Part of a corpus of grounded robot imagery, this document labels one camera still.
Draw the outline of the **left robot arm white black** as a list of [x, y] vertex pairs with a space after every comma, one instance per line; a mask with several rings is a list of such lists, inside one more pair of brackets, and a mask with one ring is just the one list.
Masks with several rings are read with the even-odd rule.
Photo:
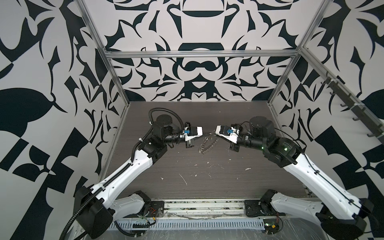
[[180, 142], [192, 147], [195, 138], [203, 135], [203, 128], [184, 123], [174, 112], [150, 119], [151, 127], [134, 145], [131, 157], [101, 182], [81, 187], [75, 193], [73, 216], [61, 233], [63, 240], [74, 222], [83, 228], [77, 239], [85, 236], [100, 237], [113, 222], [129, 216], [145, 217], [151, 199], [141, 191], [134, 192], [127, 200], [118, 200], [122, 191], [141, 173], [153, 166], [168, 150]]

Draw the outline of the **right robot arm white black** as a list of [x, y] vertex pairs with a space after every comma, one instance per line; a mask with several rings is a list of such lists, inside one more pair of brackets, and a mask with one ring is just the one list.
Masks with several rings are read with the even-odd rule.
[[343, 189], [298, 144], [278, 137], [274, 123], [267, 118], [251, 118], [249, 128], [244, 133], [241, 124], [233, 124], [217, 127], [216, 134], [231, 143], [232, 151], [238, 152], [241, 147], [262, 151], [268, 161], [296, 177], [319, 198], [315, 203], [267, 190], [257, 206], [261, 215], [283, 213], [307, 220], [334, 240], [356, 240], [366, 233], [365, 219], [374, 207], [370, 200], [359, 199]]

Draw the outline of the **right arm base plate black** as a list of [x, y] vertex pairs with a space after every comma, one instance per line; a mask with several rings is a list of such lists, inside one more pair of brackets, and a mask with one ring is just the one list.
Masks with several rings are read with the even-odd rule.
[[245, 214], [248, 218], [256, 218], [262, 216], [286, 216], [285, 213], [277, 212], [272, 207], [271, 200], [245, 200]]

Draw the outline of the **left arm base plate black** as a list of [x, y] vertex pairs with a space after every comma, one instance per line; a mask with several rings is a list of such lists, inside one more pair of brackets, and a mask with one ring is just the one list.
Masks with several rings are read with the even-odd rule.
[[133, 217], [159, 217], [163, 215], [165, 208], [164, 201], [151, 201], [150, 203], [145, 203], [143, 208], [137, 214], [133, 214]]

